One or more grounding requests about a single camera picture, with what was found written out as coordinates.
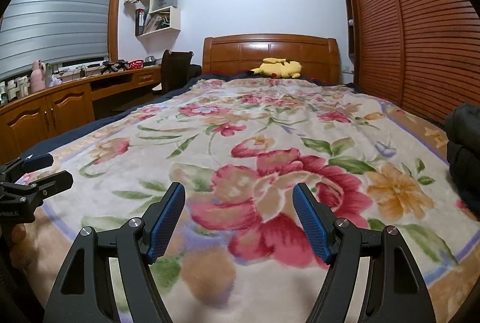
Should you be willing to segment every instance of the bed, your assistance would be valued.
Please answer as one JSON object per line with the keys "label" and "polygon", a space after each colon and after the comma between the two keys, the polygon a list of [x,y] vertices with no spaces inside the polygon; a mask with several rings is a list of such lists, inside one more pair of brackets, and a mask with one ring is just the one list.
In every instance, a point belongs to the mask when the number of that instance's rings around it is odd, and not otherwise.
{"label": "bed", "polygon": [[[300,61],[304,77],[226,76],[268,56]],[[437,322],[448,322],[479,278],[480,226],[450,183],[445,133],[385,100],[310,80],[338,82],[333,39],[207,38],[203,69],[181,91],[29,152],[50,151],[55,162],[21,182],[60,170],[75,181],[37,209],[21,244],[41,303],[81,227],[118,227],[179,181],[185,210],[152,266],[173,321],[304,322],[326,275],[291,202],[291,188],[306,182],[338,217],[396,225]],[[357,321],[367,272],[362,259],[348,322]],[[115,260],[112,278],[129,322]]]}

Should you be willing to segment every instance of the silver bolt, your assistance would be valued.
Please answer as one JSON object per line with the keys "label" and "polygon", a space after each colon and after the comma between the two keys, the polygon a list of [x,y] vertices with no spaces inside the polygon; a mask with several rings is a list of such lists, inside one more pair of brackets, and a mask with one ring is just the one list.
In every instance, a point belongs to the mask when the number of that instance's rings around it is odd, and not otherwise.
{"label": "silver bolt", "polygon": [[348,227],[350,225],[350,221],[345,218],[338,218],[337,225],[340,227]]}
{"label": "silver bolt", "polygon": [[80,235],[83,237],[86,237],[87,235],[90,235],[92,233],[92,227],[83,227],[80,230]]}
{"label": "silver bolt", "polygon": [[142,223],[142,220],[141,220],[140,218],[132,218],[132,219],[130,219],[130,220],[128,221],[128,225],[129,225],[130,227],[132,227],[133,229],[134,229],[135,227],[140,226],[141,223]]}
{"label": "silver bolt", "polygon": [[396,234],[398,234],[398,228],[395,227],[395,226],[387,226],[387,232],[390,235],[396,235]]}

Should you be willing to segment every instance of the striped blind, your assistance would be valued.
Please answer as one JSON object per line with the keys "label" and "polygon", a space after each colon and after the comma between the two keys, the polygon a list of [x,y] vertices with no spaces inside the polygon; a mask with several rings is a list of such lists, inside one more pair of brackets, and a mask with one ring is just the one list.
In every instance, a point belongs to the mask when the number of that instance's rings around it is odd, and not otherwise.
{"label": "striped blind", "polygon": [[35,60],[59,64],[108,56],[110,0],[12,0],[0,30],[0,76]]}

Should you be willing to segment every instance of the red basket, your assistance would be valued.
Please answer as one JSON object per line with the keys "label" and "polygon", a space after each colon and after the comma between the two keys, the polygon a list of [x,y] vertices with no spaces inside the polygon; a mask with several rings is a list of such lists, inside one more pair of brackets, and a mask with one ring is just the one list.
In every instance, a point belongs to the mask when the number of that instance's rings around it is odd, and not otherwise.
{"label": "red basket", "polygon": [[143,67],[143,60],[142,59],[138,59],[136,61],[131,61],[131,62],[128,62],[128,65],[130,67],[131,70],[133,69],[141,69]]}

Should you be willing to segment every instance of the headboard panel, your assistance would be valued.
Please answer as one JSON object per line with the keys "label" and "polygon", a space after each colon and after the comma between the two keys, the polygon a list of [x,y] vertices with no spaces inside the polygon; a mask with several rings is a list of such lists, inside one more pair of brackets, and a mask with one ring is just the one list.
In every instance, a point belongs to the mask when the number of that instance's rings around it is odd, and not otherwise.
{"label": "headboard panel", "polygon": [[207,37],[203,72],[234,75],[258,67],[264,58],[286,58],[302,65],[302,76],[328,83],[340,81],[335,39],[290,34],[245,34]]}

